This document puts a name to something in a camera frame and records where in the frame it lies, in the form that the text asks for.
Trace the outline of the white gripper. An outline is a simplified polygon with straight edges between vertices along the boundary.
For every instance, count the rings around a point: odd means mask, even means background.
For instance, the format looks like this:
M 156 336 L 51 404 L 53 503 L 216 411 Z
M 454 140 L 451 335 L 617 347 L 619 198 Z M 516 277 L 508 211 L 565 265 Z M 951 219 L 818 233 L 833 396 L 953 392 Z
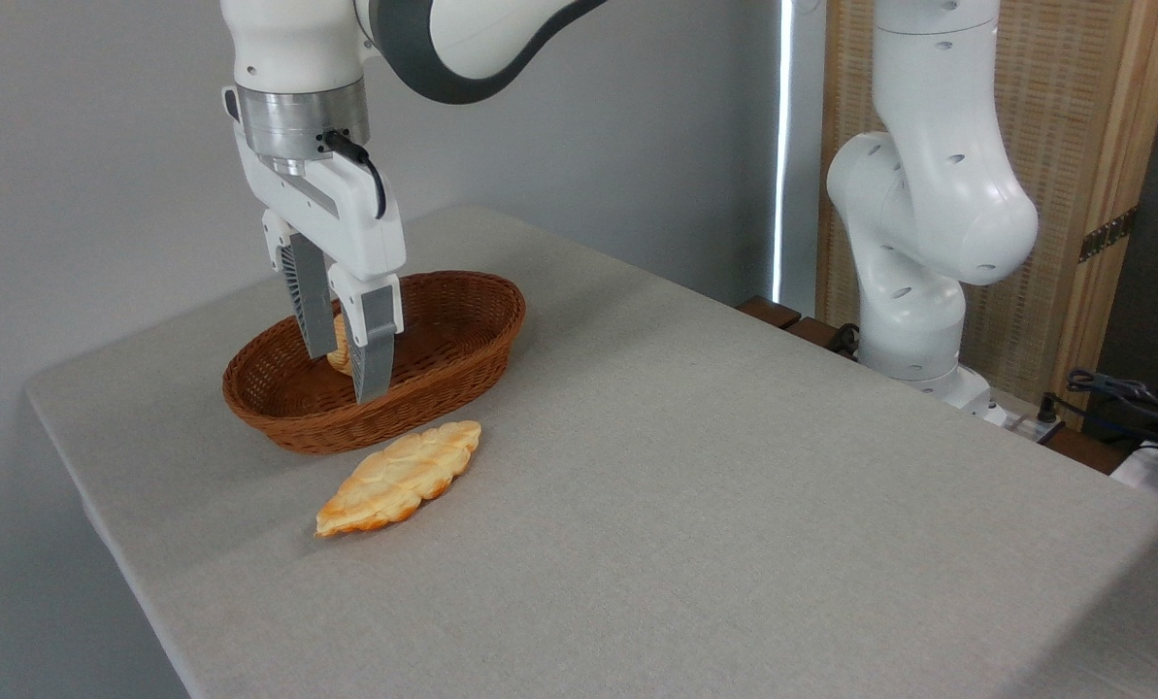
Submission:
M 395 337 L 404 331 L 396 273 L 406 262 L 404 226 L 387 178 L 334 153 L 325 133 L 303 142 L 312 148 L 303 174 L 277 172 L 247 145 L 233 123 L 243 172 L 267 211 L 262 218 L 271 265 L 283 274 L 312 359 L 336 350 L 331 290 L 342 304 L 356 402 L 375 402 L 389 389 Z M 331 265 L 325 267 L 325 257 Z

